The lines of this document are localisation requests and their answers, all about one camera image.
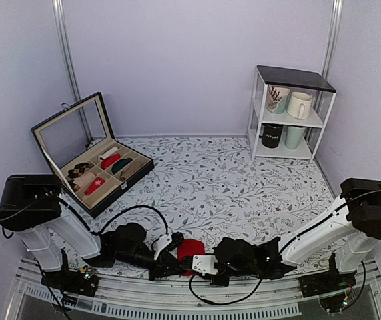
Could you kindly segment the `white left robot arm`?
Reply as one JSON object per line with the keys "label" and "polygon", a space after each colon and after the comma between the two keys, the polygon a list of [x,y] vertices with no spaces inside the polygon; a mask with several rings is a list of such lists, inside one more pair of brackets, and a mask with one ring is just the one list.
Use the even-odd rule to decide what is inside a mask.
{"label": "white left robot arm", "polygon": [[0,201],[0,226],[18,235],[39,262],[42,284],[63,293],[92,297],[99,277],[96,268],[121,261],[149,271],[149,280],[179,275],[183,265],[171,254],[183,243],[181,233],[166,231],[151,247],[138,223],[113,231],[94,231],[61,198],[56,175],[12,175]]}

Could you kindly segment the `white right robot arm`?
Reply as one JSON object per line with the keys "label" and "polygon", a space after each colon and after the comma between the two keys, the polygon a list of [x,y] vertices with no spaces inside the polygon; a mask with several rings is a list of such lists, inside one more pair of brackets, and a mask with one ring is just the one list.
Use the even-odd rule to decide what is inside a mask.
{"label": "white right robot arm", "polygon": [[231,276],[276,280],[345,238],[345,244],[331,255],[330,270],[321,280],[326,290],[335,291],[381,240],[381,181],[349,178],[340,188],[332,204],[298,230],[259,245],[224,237],[212,254],[187,255],[181,264],[220,286],[228,285]]}

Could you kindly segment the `beige rolled sock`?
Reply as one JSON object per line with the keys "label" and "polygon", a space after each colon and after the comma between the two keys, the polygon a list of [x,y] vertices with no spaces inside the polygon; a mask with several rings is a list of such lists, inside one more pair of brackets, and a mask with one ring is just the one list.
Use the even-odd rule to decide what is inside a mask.
{"label": "beige rolled sock", "polygon": [[121,170],[119,174],[120,181],[128,180],[132,175],[139,171],[144,166],[142,161],[134,160],[125,169]]}

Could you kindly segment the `dark green rolled sock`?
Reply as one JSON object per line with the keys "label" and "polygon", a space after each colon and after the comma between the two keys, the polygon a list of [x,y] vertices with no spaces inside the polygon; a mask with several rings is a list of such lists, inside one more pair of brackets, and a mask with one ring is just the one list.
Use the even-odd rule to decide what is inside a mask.
{"label": "dark green rolled sock", "polygon": [[118,173],[119,171],[121,171],[125,166],[127,166],[128,164],[130,164],[132,161],[133,161],[132,158],[124,158],[124,159],[120,159],[120,160],[118,160],[117,162],[115,162],[115,163],[111,166],[111,172],[115,175],[116,173]]}

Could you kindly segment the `red rolled sock in box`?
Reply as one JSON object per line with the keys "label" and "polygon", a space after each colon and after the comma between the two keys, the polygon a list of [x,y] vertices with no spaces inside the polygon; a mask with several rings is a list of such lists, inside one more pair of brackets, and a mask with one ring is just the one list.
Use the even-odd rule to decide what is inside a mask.
{"label": "red rolled sock in box", "polygon": [[121,155],[120,154],[111,155],[111,156],[105,158],[101,162],[101,168],[102,169],[107,169],[108,167],[112,166],[114,163],[116,163],[120,159],[121,159]]}

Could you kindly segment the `black sock organizer box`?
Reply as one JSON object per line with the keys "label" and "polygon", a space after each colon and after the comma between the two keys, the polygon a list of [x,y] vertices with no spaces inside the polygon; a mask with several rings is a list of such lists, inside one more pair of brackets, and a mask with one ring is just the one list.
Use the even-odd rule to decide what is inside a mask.
{"label": "black sock organizer box", "polygon": [[[34,126],[31,131],[52,172],[60,178],[65,192],[92,217],[99,216],[154,168],[152,158],[115,138],[100,92],[66,107]],[[114,175],[111,166],[102,169],[102,161],[98,161],[98,156],[113,146],[119,148],[114,155],[120,154],[121,159],[132,158],[133,161],[144,163],[144,166],[126,181],[119,180],[121,171]],[[88,172],[94,173],[95,179],[101,177],[105,180],[105,183],[89,196],[84,192],[95,179],[78,191],[74,191],[69,184],[71,179],[68,177],[68,171],[83,162],[91,165]]]}

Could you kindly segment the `argyle patterned rolled sock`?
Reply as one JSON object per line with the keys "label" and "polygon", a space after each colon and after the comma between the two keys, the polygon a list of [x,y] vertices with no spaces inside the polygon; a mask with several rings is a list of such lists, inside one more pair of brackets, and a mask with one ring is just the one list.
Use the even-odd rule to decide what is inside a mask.
{"label": "argyle patterned rolled sock", "polygon": [[73,169],[68,171],[68,177],[70,179],[76,179],[91,169],[91,165],[88,162],[78,163]]}

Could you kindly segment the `black mug with text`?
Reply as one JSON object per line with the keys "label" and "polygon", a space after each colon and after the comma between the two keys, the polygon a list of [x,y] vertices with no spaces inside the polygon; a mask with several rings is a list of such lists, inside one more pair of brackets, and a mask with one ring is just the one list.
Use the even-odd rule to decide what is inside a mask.
{"label": "black mug with text", "polygon": [[262,145],[270,149],[276,148],[280,142],[282,129],[283,125],[266,123],[262,134]]}

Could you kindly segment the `mint green cup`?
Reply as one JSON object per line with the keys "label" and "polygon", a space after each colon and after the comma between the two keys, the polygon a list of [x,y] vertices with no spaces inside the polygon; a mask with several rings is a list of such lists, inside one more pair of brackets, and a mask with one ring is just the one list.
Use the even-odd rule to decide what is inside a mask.
{"label": "mint green cup", "polygon": [[291,150],[296,149],[300,144],[305,130],[306,128],[301,126],[288,126],[286,132],[285,146]]}

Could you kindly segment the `white metal shelf rack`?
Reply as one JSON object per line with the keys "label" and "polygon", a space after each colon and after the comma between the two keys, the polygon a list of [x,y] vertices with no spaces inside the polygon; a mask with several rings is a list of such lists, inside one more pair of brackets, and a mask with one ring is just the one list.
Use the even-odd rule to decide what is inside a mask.
{"label": "white metal shelf rack", "polygon": [[248,119],[250,157],[313,161],[336,90],[311,71],[257,65]]}

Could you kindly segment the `floral patterned mug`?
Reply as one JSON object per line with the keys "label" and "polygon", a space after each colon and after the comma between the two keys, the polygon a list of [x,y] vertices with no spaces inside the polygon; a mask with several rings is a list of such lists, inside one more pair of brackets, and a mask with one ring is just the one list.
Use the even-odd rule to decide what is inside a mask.
{"label": "floral patterned mug", "polygon": [[268,98],[266,109],[273,114],[282,114],[288,102],[289,87],[268,86]]}

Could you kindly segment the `aluminium table edge rail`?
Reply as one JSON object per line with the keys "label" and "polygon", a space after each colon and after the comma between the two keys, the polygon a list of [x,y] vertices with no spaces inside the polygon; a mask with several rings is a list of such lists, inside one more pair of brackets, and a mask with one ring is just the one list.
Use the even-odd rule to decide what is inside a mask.
{"label": "aluminium table edge rail", "polygon": [[102,274],[94,297],[62,303],[56,289],[41,283],[36,262],[22,259],[3,319],[381,319],[381,275],[367,260],[349,291],[349,308],[333,312],[345,290],[305,297],[293,274],[276,281],[232,279],[226,288],[201,279],[144,278]]}

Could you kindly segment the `left aluminium frame post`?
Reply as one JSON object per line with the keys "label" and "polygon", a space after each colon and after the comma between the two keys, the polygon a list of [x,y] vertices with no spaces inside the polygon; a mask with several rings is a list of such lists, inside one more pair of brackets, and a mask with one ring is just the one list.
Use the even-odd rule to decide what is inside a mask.
{"label": "left aluminium frame post", "polygon": [[53,4],[55,26],[57,29],[57,35],[59,38],[59,46],[60,46],[61,54],[63,56],[65,71],[67,74],[73,100],[77,103],[81,100],[81,93],[79,90],[79,85],[78,85],[77,76],[75,73],[75,67],[73,64],[72,54],[71,54],[71,48],[69,44],[69,37],[67,32],[63,1],[52,0],[52,4]]}

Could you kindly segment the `aluminium frame post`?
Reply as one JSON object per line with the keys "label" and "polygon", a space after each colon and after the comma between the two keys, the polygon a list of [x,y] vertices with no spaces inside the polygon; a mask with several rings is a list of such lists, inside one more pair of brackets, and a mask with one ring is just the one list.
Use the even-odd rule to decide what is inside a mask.
{"label": "aluminium frame post", "polygon": [[334,52],[336,49],[336,44],[337,44],[338,36],[340,32],[343,6],[344,6],[343,0],[333,0],[332,2],[332,13],[330,17],[328,40],[327,40],[326,52],[324,55],[324,61],[323,61],[322,73],[321,73],[321,76],[323,76],[325,80],[328,80],[330,75],[330,70],[332,67]]}
{"label": "aluminium frame post", "polygon": [[57,35],[59,38],[59,46],[60,46],[61,54],[63,56],[65,71],[67,74],[73,100],[77,103],[81,100],[81,93],[79,90],[79,85],[78,85],[77,76],[75,73],[75,67],[73,64],[72,54],[71,54],[71,48],[69,44],[69,37],[67,32],[63,1],[52,0],[52,4],[53,4],[55,26],[57,29]]}

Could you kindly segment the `right aluminium frame post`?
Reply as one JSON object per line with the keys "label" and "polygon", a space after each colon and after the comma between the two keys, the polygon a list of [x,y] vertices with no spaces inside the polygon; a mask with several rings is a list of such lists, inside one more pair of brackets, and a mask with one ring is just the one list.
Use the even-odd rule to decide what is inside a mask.
{"label": "right aluminium frame post", "polygon": [[326,52],[324,55],[324,61],[323,61],[322,73],[321,73],[321,76],[323,76],[325,80],[328,80],[330,75],[330,70],[332,67],[334,52],[336,49],[336,44],[337,44],[338,36],[340,32],[343,6],[344,6],[343,0],[333,0],[332,2],[332,13],[330,17],[328,40],[327,40]]}

